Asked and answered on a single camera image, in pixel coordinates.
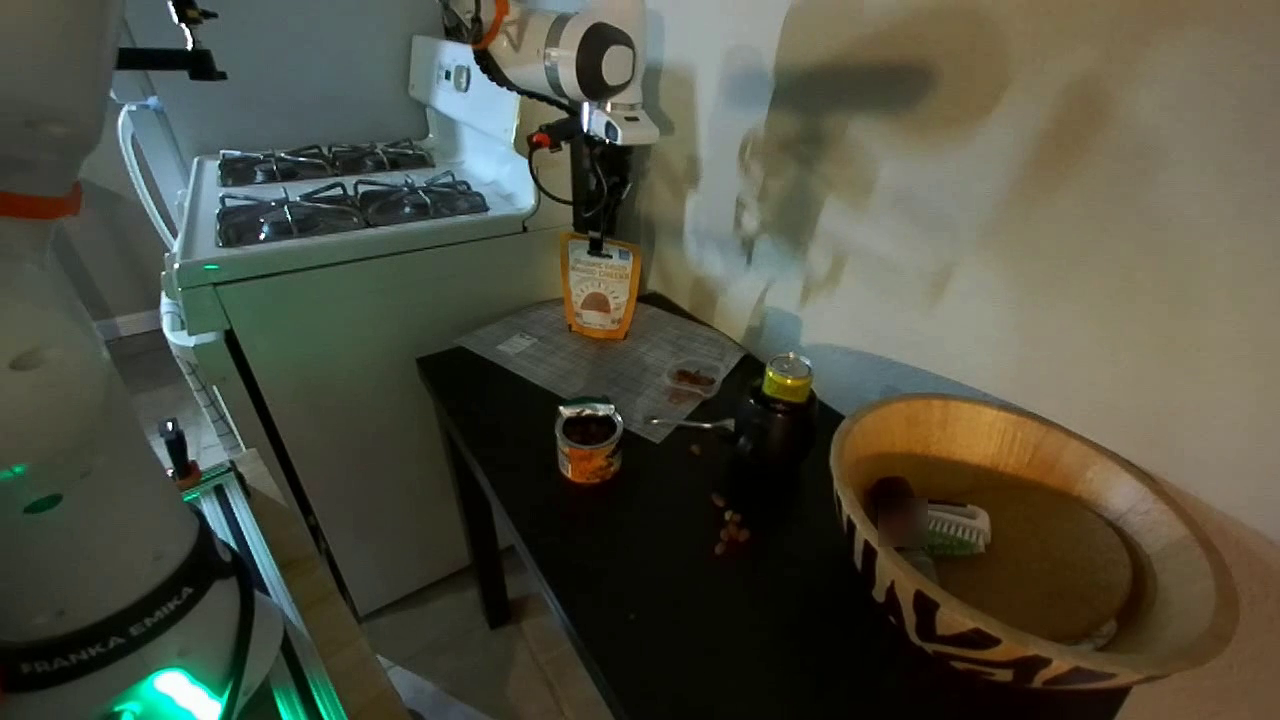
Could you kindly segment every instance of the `green light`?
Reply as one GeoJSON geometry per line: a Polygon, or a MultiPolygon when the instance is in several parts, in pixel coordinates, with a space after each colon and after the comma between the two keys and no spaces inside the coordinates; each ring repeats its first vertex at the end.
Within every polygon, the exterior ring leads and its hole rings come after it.
{"type": "Polygon", "coordinates": [[[117,709],[122,720],[219,720],[224,704],[185,668],[161,668],[132,683],[117,709]]]}
{"type": "Polygon", "coordinates": [[[15,481],[25,481],[25,477],[31,477],[31,465],[6,465],[6,468],[0,468],[0,483],[15,483],[15,481]]]}

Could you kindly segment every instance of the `floor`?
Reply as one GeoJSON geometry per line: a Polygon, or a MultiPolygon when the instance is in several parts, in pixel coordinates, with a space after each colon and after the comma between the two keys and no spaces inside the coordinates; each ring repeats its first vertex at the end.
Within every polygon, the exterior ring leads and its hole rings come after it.
{"type": "MultiPolygon", "coordinates": [[[[208,422],[200,416],[180,367],[161,332],[139,332],[109,343],[122,379],[137,404],[161,465],[161,424],[180,422],[193,461],[229,461],[208,422]]],[[[508,590],[515,620],[490,630],[470,572],[426,590],[420,596],[364,620],[369,645],[394,672],[394,683],[415,717],[447,720],[600,720],[610,717],[578,648],[556,630],[525,569],[508,558],[508,590]]]]}

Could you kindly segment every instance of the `oven handle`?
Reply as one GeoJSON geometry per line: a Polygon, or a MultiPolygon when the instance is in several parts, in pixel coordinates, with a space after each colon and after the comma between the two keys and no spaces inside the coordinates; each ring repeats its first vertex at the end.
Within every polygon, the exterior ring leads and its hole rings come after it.
{"type": "Polygon", "coordinates": [[[178,161],[178,179],[180,183],[169,183],[163,176],[158,176],[161,169],[151,161],[143,161],[143,138],[139,138],[137,116],[151,116],[163,129],[163,142],[172,145],[178,156],[180,156],[180,145],[172,138],[172,125],[169,125],[169,111],[163,111],[161,98],[143,98],[143,99],[122,105],[122,111],[117,111],[117,145],[122,145],[122,161],[124,161],[128,183],[132,183],[137,201],[143,203],[143,214],[147,214],[158,238],[163,241],[163,249],[178,251],[180,214],[161,201],[161,188],[185,188],[185,174],[180,174],[180,161],[178,161]]]}

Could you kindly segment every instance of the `wooden bowl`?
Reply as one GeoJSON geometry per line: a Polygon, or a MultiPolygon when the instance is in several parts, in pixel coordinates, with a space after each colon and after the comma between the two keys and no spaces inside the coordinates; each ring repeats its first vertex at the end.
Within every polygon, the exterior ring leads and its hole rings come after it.
{"type": "Polygon", "coordinates": [[[1016,408],[905,397],[850,416],[831,483],[854,566],[905,635],[998,683],[1128,689],[1216,656],[1235,630],[1221,558],[1120,457],[1016,408]],[[993,545],[922,572],[867,489],[982,503],[993,545]]]}

